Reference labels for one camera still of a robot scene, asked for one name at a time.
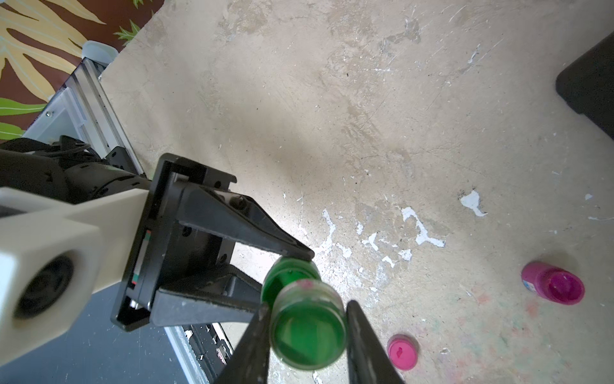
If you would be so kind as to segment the green jar lid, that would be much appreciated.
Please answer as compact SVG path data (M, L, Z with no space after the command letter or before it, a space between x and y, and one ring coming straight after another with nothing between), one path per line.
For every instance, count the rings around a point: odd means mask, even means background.
M321 280L320 271L313 262L279 258L270 268L262 284L261 301L273 308L279 293L289 284L302 279Z

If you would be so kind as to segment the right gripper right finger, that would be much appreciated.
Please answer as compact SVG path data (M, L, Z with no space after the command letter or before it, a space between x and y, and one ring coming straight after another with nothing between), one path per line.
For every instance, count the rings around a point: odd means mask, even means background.
M351 384L403 384L364 311L355 300L346 306L347 363Z

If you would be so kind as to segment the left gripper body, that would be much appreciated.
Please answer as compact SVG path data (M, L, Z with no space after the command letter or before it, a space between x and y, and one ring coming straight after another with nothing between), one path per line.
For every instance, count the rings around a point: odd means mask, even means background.
M227 191L236 181L232 174L188 158L161 156L111 312L116 326L131 332L147 325L161 285L230 262L234 242L180 224L176 214L182 187Z

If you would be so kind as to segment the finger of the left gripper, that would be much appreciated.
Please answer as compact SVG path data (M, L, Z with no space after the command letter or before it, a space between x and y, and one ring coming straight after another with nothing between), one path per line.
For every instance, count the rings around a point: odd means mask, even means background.
M186 182L176 219L187 227L283 257L309 262L315 256L247 195Z
M260 307L261 292L261 283L225 265L160 286L150 323L161 327L248 323Z

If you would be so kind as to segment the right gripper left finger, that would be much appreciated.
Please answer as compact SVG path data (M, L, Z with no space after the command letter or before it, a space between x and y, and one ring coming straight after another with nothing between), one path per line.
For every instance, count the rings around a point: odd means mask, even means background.
M252 317L215 384L267 384L270 366L270 320L270 307L263 303Z

